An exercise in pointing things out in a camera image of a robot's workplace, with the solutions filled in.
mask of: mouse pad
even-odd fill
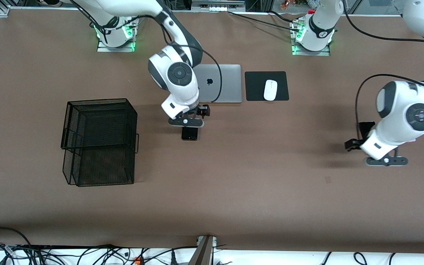
[[[266,101],[264,99],[266,80],[274,80],[278,83],[275,100],[289,100],[286,72],[245,72],[244,82],[247,101]]]

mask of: basket handle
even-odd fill
[[[135,153],[138,154],[138,142],[140,141],[140,134],[135,134],[135,138],[137,140],[135,144],[137,150],[135,151]]]

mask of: black wire basket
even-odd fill
[[[61,148],[69,185],[133,184],[137,112],[127,99],[68,102]]]

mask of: smartphone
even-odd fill
[[[184,141],[197,141],[198,128],[195,127],[183,127],[181,133],[181,139]]]

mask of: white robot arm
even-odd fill
[[[304,26],[296,41],[307,50],[315,52],[323,50],[331,42],[336,22],[342,14],[341,0],[320,0],[320,5],[314,14],[307,14],[300,18],[304,21]]]
[[[119,47],[129,37],[125,26],[137,17],[151,17],[174,41],[150,57],[148,71],[169,97],[162,108],[171,119],[193,111],[199,105],[199,89],[193,67],[202,60],[199,42],[181,25],[161,0],[64,0],[76,5],[99,27],[100,40],[108,47]]]
[[[410,30],[424,37],[424,0],[407,0],[403,19]],[[373,159],[424,134],[424,86],[389,82],[377,95],[376,105],[382,120],[360,146]]]

